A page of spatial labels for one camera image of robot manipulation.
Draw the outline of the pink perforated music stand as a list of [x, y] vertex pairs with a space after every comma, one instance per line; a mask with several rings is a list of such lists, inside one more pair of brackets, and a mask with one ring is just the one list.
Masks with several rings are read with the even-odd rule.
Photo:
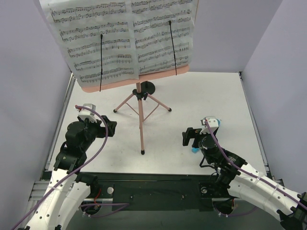
[[169, 76], [174, 76], [178, 74], [183, 74], [186, 73], [189, 69], [189, 65], [180, 67], [178, 69], [172, 69], [172, 70], [167, 70], [167, 71], [161, 71], [161, 72], [155, 72], [155, 73], [149, 73], [149, 74], [143, 74], [141, 75], [139, 73], [139, 78], [137, 80], [122, 80], [116, 83], [110, 83], [107, 85], [104, 85], [102, 88], [103, 89], [112, 89], [120, 86], [126, 86], [130, 84], [135, 84], [136, 88], [132, 91], [132, 93], [118, 106], [116, 107], [113, 111], [116, 113], [123, 105], [128, 104], [128, 101], [132, 98], [135, 97], [138, 102], [138, 110], [136, 111], [136, 114], [139, 117], [139, 130], [140, 130], [140, 143], [141, 143], [141, 154], [145, 154], [145, 149], [144, 149], [144, 137], [143, 137], [143, 123], [147, 119], [147, 117], [144, 115], [143, 112], [143, 101], [146, 99], [150, 98], [154, 102], [156, 102], [157, 107], [163, 107], [167, 111], [171, 111], [172, 109], [162, 103], [161, 101], [157, 100], [155, 97], [152, 96], [152, 94], [147, 94], [143, 93], [141, 91], [141, 83], [144, 81], [150, 81], [156, 80], [156, 79], [161, 79]]

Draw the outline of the sheet music page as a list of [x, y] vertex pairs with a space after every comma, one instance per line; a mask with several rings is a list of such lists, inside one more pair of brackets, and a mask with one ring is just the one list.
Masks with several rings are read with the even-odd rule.
[[81, 87], [138, 79], [130, 0], [41, 0], [40, 5]]
[[133, 0], [133, 29], [139, 73], [189, 65], [197, 0]]

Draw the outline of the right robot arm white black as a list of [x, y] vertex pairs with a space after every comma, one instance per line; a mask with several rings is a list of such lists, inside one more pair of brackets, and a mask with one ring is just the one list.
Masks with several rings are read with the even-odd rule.
[[187, 128], [183, 146], [192, 139], [207, 163], [215, 168], [214, 184], [220, 196], [229, 194], [262, 209], [276, 218], [285, 230], [302, 230], [307, 225], [307, 194], [292, 191], [256, 170], [246, 160], [222, 148], [215, 132]]

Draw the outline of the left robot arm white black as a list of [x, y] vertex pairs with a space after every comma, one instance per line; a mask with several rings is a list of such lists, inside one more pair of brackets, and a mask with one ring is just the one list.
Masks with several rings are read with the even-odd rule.
[[86, 151], [95, 139], [113, 137], [116, 126], [117, 122], [105, 115], [101, 121], [92, 115], [80, 115], [68, 125], [44, 197], [34, 208], [25, 229], [64, 230], [83, 200], [97, 195], [97, 176], [81, 172], [80, 167], [85, 164]]

